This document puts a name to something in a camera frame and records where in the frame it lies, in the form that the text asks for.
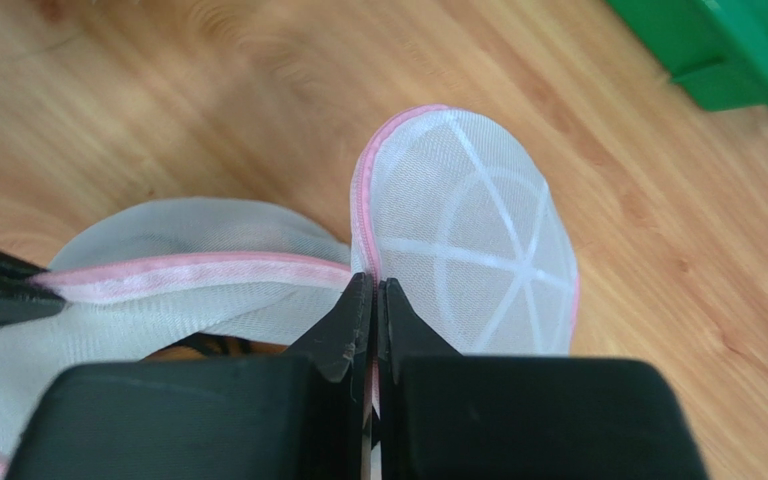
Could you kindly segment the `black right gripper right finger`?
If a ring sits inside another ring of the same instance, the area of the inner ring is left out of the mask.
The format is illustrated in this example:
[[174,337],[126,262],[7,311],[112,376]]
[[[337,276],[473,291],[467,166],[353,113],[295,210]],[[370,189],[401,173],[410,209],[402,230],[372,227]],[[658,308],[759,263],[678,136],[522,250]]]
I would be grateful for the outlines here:
[[378,290],[386,479],[704,479],[678,399],[632,359],[469,356]]

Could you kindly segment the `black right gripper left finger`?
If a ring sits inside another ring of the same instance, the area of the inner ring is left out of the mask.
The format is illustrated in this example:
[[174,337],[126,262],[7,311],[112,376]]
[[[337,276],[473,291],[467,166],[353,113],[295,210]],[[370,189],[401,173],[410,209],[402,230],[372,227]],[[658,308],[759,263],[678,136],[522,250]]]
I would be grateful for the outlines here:
[[86,364],[42,397],[10,479],[366,479],[373,280],[283,354]]

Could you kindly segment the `black and orange bra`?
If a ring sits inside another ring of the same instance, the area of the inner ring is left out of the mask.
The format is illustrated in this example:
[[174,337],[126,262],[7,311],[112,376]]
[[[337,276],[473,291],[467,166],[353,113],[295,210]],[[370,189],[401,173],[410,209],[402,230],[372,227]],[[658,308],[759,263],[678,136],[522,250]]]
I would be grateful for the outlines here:
[[188,361],[212,357],[278,355],[286,349],[285,345],[197,333],[148,355],[145,361]]

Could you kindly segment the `white mesh laundry bag pink zipper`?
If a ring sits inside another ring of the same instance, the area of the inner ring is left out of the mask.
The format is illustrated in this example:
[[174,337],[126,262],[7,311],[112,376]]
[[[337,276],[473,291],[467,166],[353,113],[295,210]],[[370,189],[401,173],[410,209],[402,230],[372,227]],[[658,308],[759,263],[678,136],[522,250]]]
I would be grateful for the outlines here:
[[491,119],[430,105],[360,155],[351,241],[259,201],[180,198],[76,236],[39,282],[61,313],[0,328],[0,478],[42,393],[85,363],[139,361],[193,334],[287,346],[355,273],[399,281],[457,351],[565,355],[578,308],[571,241],[548,183]]

